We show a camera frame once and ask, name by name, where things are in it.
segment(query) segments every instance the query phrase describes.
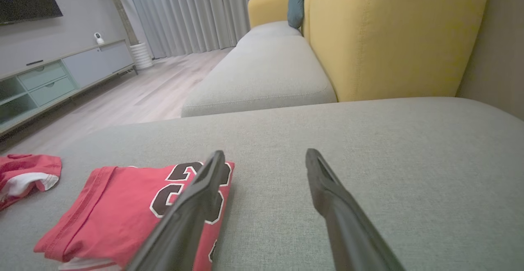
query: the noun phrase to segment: folded red shirt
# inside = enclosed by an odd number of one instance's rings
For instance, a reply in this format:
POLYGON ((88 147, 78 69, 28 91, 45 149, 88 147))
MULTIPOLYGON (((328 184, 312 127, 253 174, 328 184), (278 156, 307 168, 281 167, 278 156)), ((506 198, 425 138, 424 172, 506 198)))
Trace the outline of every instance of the folded red shirt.
POLYGON ((60 157, 47 155, 8 155, 0 157, 0 211, 28 195, 53 187, 62 170, 60 157))
MULTIPOLYGON (((216 210, 204 224, 194 270, 211 270, 235 166, 226 164, 229 173, 221 181, 216 210)), ((75 263, 64 264, 61 269, 89 270, 114 264, 125 267, 201 167, 202 163, 196 162, 161 169, 94 170, 71 209, 34 251, 46 258, 75 263)))

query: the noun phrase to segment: teal pillow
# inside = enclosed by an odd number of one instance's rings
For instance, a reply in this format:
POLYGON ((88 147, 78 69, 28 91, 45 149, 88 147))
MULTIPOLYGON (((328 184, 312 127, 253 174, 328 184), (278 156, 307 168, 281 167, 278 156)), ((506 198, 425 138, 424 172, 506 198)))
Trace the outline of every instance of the teal pillow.
POLYGON ((304 0, 289 0, 288 24, 292 28, 299 29, 304 20, 304 0))

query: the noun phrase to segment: wooden floor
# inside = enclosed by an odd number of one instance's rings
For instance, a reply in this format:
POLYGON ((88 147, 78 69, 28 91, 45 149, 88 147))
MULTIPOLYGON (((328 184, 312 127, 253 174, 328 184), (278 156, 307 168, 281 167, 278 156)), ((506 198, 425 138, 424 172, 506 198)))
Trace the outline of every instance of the wooden floor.
POLYGON ((180 117, 194 87, 232 48, 155 60, 155 66, 110 79, 0 139, 0 153, 48 154, 109 126, 180 117))

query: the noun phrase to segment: yellow cushion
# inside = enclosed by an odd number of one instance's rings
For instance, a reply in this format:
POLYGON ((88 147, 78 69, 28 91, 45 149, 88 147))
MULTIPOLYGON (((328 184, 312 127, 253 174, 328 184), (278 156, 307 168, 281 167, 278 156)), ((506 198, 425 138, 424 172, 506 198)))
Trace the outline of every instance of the yellow cushion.
POLYGON ((305 0, 303 33, 339 101, 455 96, 485 2, 305 0))
POLYGON ((257 25, 288 20, 289 0, 249 0, 249 23, 251 28, 257 25))

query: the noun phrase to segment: open shelf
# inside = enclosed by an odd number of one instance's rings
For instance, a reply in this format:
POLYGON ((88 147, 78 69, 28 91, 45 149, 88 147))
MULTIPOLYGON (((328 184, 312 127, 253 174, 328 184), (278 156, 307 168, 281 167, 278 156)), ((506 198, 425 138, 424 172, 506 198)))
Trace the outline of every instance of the open shelf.
POLYGON ((16 77, 10 77, 0 82, 0 104, 7 103, 24 95, 26 90, 16 77))
POLYGON ((0 105, 0 126, 7 124, 17 117, 22 116, 37 106, 31 99, 29 94, 23 94, 16 99, 12 99, 9 102, 0 105))

